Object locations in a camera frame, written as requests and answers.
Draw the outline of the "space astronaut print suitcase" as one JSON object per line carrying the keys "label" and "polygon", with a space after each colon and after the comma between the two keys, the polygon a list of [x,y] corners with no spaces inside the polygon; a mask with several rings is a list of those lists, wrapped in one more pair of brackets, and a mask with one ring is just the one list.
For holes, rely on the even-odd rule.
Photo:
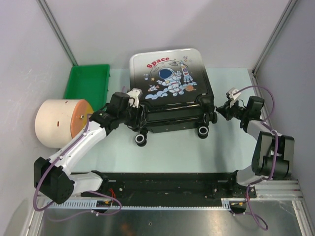
{"label": "space astronaut print suitcase", "polygon": [[129,60],[130,88],[142,90],[130,129],[143,147],[148,132],[196,129],[205,139],[218,121],[214,93],[201,53],[194,48],[139,53]]}

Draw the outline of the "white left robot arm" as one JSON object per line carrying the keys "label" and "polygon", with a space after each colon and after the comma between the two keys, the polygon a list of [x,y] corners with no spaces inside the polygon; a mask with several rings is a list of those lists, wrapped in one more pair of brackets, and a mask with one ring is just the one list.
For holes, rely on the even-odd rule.
{"label": "white left robot arm", "polygon": [[84,128],[67,145],[47,159],[38,158],[34,163],[33,203],[38,193],[57,204],[72,195],[93,191],[97,196],[108,193],[105,176],[98,171],[73,174],[79,160],[97,143],[105,139],[120,124],[131,125],[136,120],[142,91],[133,88],[127,93],[116,92],[104,108],[88,115]]}

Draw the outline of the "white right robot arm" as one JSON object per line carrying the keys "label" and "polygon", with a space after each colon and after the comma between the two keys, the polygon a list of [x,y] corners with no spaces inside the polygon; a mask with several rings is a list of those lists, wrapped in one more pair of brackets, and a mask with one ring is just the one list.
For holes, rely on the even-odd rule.
{"label": "white right robot arm", "polygon": [[295,140],[280,134],[260,118],[263,106],[264,99],[250,96],[245,107],[229,99],[216,108],[226,120],[238,119],[240,128],[256,140],[252,163],[237,171],[236,180],[227,185],[227,192],[232,197],[243,194],[247,185],[264,180],[283,180],[292,175]]}

